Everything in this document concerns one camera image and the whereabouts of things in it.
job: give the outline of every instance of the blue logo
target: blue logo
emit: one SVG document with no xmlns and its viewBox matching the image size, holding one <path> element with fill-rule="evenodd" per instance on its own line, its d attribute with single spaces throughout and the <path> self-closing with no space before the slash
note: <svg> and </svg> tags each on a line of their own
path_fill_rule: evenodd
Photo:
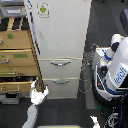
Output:
<svg viewBox="0 0 128 128">
<path fill-rule="evenodd" d="M 119 85 L 121 81 L 124 79 L 126 70 L 124 68 L 120 68 L 120 72 L 117 74 L 117 77 L 114 78 L 114 81 Z"/>
<path fill-rule="evenodd" d="M 32 4 L 31 4 L 30 0 L 28 0 L 28 6 L 30 6 L 32 8 Z"/>
</svg>

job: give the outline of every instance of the refrigerator door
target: refrigerator door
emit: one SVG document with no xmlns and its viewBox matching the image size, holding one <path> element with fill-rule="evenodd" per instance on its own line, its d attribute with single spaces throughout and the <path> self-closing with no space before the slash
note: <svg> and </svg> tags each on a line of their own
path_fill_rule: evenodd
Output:
<svg viewBox="0 0 128 128">
<path fill-rule="evenodd" d="M 31 4 L 38 59 L 82 56 L 91 0 L 31 0 Z"/>
</svg>

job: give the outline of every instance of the label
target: label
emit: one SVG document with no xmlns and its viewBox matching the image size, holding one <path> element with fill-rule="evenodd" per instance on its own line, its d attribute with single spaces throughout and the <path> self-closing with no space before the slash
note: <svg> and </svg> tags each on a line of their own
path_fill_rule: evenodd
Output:
<svg viewBox="0 0 128 128">
<path fill-rule="evenodd" d="M 117 87 L 121 86 L 122 82 L 124 81 L 126 75 L 127 75 L 127 70 L 120 65 L 113 77 L 114 83 L 117 85 Z"/>
<path fill-rule="evenodd" d="M 49 5 L 47 3 L 37 4 L 39 17 L 49 17 Z"/>
<path fill-rule="evenodd" d="M 13 68 L 8 68 L 9 70 L 12 70 Z"/>
<path fill-rule="evenodd" d="M 28 2 L 28 3 L 27 3 L 28 8 L 31 9 L 31 8 L 32 8 L 31 1 L 30 1 L 30 0 L 27 0 L 27 2 Z"/>
<path fill-rule="evenodd" d="M 17 13 L 21 13 L 21 10 L 19 10 L 19 9 L 16 9 L 16 10 L 7 10 L 7 12 L 9 13 L 9 14 L 17 14 Z"/>
<path fill-rule="evenodd" d="M 14 58 L 28 58 L 27 54 L 13 54 Z"/>
<path fill-rule="evenodd" d="M 6 58 L 6 56 L 5 55 L 1 55 L 1 58 Z"/>
<path fill-rule="evenodd" d="M 7 34 L 9 39 L 13 39 L 13 35 L 12 34 Z"/>
</svg>

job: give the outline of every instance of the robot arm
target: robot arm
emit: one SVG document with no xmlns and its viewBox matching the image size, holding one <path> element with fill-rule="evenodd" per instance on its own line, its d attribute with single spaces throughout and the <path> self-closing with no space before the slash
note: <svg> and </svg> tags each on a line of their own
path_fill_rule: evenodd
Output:
<svg viewBox="0 0 128 128">
<path fill-rule="evenodd" d="M 101 69 L 109 69 L 109 66 L 111 65 L 113 56 L 120 45 L 121 41 L 124 39 L 123 36 L 120 34 L 114 34 L 111 39 L 111 47 L 109 47 L 107 50 L 103 50 L 104 56 L 100 59 L 100 67 Z"/>
<path fill-rule="evenodd" d="M 49 91 L 47 86 L 44 92 L 42 93 L 36 90 L 36 81 L 31 84 L 30 98 L 33 104 L 28 108 L 28 111 L 27 111 L 28 119 L 24 123 L 22 128 L 34 127 L 34 124 L 36 122 L 36 118 L 38 115 L 38 105 L 44 102 L 48 94 L 49 94 Z"/>
<path fill-rule="evenodd" d="M 46 86 L 46 89 L 44 90 L 43 93 L 38 92 L 36 90 L 35 86 L 36 86 L 36 81 L 31 84 L 30 98 L 31 98 L 31 102 L 34 105 L 39 105 L 39 104 L 43 103 L 46 96 L 49 94 L 49 91 L 48 91 L 48 87 Z"/>
</svg>

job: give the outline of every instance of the cabinet drawer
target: cabinet drawer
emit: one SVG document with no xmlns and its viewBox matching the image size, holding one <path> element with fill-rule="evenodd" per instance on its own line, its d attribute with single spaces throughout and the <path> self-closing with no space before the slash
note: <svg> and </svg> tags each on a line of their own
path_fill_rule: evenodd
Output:
<svg viewBox="0 0 128 128">
<path fill-rule="evenodd" d="M 0 67 L 0 77 L 37 76 L 36 65 L 24 67 Z"/>
<path fill-rule="evenodd" d="M 42 78 L 79 77 L 82 59 L 38 61 Z"/>
<path fill-rule="evenodd" d="M 77 98 L 79 79 L 51 79 L 43 83 L 48 85 L 48 99 Z"/>
<path fill-rule="evenodd" d="M 23 93 L 30 92 L 31 82 L 5 82 L 0 83 L 0 93 Z"/>
<path fill-rule="evenodd" d="M 0 51 L 0 67 L 1 66 L 23 66 L 35 65 L 31 50 L 1 50 Z"/>
<path fill-rule="evenodd" d="M 26 30 L 0 32 L 0 42 L 0 49 L 31 48 Z"/>
</svg>

